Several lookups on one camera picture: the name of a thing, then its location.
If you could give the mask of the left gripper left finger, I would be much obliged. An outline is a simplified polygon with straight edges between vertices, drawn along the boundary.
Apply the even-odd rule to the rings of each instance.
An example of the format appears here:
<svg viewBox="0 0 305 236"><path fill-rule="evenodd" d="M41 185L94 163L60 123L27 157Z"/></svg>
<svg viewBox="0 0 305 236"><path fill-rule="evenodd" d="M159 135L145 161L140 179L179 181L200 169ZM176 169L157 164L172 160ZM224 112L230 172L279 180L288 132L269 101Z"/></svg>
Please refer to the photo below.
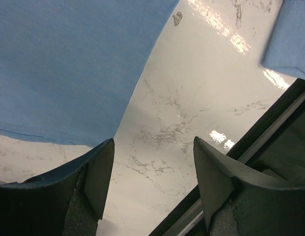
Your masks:
<svg viewBox="0 0 305 236"><path fill-rule="evenodd" d="M108 139L84 155L22 183L0 184L0 236L93 236L114 163Z"/></svg>

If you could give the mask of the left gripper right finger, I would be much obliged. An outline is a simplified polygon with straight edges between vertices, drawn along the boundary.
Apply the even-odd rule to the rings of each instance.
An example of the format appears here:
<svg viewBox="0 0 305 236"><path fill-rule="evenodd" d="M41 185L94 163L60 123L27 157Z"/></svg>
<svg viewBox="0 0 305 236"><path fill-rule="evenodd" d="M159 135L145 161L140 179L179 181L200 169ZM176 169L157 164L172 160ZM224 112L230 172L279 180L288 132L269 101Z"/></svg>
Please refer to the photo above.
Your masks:
<svg viewBox="0 0 305 236"><path fill-rule="evenodd" d="M208 233L305 236L305 186L259 172L198 137L193 153Z"/></svg>

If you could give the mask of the light blue long sleeve shirt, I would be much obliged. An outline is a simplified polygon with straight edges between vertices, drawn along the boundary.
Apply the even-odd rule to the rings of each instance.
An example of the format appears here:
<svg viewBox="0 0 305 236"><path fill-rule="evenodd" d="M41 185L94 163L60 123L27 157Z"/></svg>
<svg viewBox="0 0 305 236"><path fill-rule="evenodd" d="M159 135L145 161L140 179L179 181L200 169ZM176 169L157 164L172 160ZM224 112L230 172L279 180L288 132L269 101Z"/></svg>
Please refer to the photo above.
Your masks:
<svg viewBox="0 0 305 236"><path fill-rule="evenodd" d="M0 135L112 138L175 0L0 0Z"/></svg>

